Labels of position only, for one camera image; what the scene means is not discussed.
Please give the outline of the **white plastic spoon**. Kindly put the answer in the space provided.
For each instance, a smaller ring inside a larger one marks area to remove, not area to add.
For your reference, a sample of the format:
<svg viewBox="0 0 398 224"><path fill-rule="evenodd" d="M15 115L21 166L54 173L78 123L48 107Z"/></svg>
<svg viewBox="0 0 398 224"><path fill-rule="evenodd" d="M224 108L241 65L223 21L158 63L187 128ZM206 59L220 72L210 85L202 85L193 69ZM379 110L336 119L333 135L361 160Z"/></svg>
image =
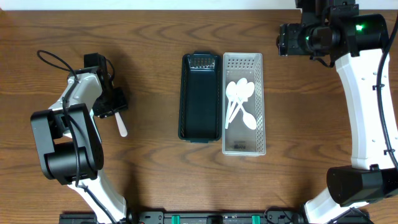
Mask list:
<svg viewBox="0 0 398 224"><path fill-rule="evenodd" d="M257 128L257 123L255 117L248 113L243 106L243 102L240 102L240 109L243 112L243 122L244 124L251 130L255 130Z"/></svg>
<svg viewBox="0 0 398 224"><path fill-rule="evenodd" d="M122 137L126 137L127 134L128 134L128 131L127 131L127 129L126 129L126 126L125 126L125 124L124 124L124 121L123 121L123 119L122 119L120 113L119 113L119 112L116 112L114 115L115 115L115 118L116 118L116 122L117 122L117 126L118 126L118 129L119 129L120 135L121 135Z"/></svg>
<svg viewBox="0 0 398 224"><path fill-rule="evenodd" d="M225 129L228 129L229 126L229 112L231 108L231 102L234 100L234 96L236 94L236 83L229 82L226 87L226 97L228 99L227 110L226 110L226 118L225 118Z"/></svg>
<svg viewBox="0 0 398 224"><path fill-rule="evenodd" d="M251 95L252 95L253 93L254 93L254 83L253 83L253 82L249 82L249 83L246 85L245 95L247 96L247 98L249 98L249 97L251 97ZM234 120L234 118L236 117L237 113L241 110L241 109L240 109L240 102L244 102L244 101L243 101L243 90L241 90L241 94L240 94L240 96L238 97L237 102L238 102L238 105L237 105L237 107L235 108L235 110L233 111L233 114L231 115L231 117L230 117L230 119L229 119L229 122L230 122L230 123Z"/></svg>
<svg viewBox="0 0 398 224"><path fill-rule="evenodd" d="M248 81L246 78L241 78L237 83L236 83L236 94L234 96L234 100L231 102L231 108L230 108L230 112L229 112L229 119L234 111L234 108L236 106L237 103L237 97L240 96L241 94L241 90L243 90L243 101L247 101L248 98L245 95L245 90L246 90L246 85L248 84Z"/></svg>

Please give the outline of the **white plastic spoon top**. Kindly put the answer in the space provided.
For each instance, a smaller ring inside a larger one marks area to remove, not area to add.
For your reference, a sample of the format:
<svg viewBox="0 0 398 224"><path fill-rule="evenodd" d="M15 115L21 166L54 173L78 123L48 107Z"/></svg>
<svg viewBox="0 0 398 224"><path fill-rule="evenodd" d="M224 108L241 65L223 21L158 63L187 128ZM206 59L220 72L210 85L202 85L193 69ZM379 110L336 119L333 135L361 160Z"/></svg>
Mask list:
<svg viewBox="0 0 398 224"><path fill-rule="evenodd" d="M231 108L231 102L234 100L234 96L236 94L236 83L229 82L226 87L226 97L228 99L227 110L226 110L226 118L225 118L225 129L228 129L229 126L229 112Z"/></svg>

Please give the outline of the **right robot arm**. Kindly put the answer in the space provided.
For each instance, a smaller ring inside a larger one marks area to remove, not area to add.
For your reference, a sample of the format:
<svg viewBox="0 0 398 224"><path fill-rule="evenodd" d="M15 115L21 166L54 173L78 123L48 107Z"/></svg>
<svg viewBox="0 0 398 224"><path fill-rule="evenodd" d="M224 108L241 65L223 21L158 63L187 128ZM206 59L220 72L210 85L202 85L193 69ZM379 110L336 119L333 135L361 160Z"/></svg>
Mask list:
<svg viewBox="0 0 398 224"><path fill-rule="evenodd" d="M397 126L389 87L396 31L355 1L297 1L302 18L282 24L279 55L330 57L345 92L351 127L348 166L332 167L326 189L289 216L291 223L369 223L361 207L397 195Z"/></svg>

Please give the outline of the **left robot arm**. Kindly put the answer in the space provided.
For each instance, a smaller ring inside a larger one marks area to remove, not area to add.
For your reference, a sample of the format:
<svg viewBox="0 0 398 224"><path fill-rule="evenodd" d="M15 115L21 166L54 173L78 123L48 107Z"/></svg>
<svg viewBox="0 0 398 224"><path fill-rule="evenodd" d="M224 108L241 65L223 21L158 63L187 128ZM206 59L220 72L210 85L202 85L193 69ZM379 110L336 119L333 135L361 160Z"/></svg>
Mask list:
<svg viewBox="0 0 398 224"><path fill-rule="evenodd" d="M120 112L128 108L120 87L114 87L112 63L98 53L86 54L84 67L66 62L67 87L48 109L30 117L40 167L46 178L77 192L92 213L64 213L60 223L134 223L126 199L110 184L103 166L102 140L95 118L114 116L122 137L127 129Z"/></svg>

